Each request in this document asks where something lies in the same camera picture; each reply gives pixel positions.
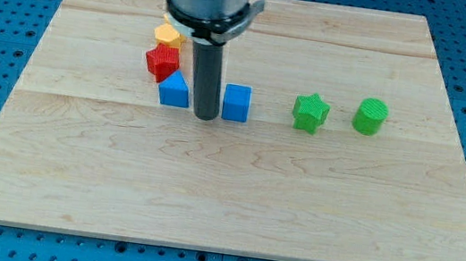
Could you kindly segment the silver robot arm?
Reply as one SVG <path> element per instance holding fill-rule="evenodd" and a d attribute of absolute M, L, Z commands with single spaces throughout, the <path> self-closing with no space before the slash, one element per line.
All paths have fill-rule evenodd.
<path fill-rule="evenodd" d="M 193 42 L 193 111 L 203 121 L 219 115 L 225 44 L 245 32 L 265 0 L 166 0 L 170 22 Z"/>

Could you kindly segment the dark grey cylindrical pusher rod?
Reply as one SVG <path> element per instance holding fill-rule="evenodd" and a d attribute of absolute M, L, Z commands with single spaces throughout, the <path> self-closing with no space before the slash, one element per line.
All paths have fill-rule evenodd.
<path fill-rule="evenodd" d="M 223 47 L 193 42 L 193 111 L 203 121 L 219 113 Z"/>

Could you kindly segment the yellow block behind arm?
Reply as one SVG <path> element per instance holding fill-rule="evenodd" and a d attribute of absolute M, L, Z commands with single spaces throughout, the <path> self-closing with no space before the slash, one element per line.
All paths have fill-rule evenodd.
<path fill-rule="evenodd" d="M 164 17 L 165 23 L 168 23 L 169 25 L 172 24 L 171 21 L 170 21 L 170 18 L 169 18 L 170 16 L 168 15 L 168 13 L 165 13 L 163 17 Z"/>

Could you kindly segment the black clamp ring mount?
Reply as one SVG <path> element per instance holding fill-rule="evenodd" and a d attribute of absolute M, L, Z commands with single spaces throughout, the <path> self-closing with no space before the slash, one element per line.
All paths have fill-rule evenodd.
<path fill-rule="evenodd" d="M 265 10 L 265 0 L 246 3 L 239 12 L 221 20 L 199 19 L 183 13 L 173 0 L 166 0 L 169 21 L 185 37 L 201 45 L 224 46 L 250 26 L 255 17 Z"/>

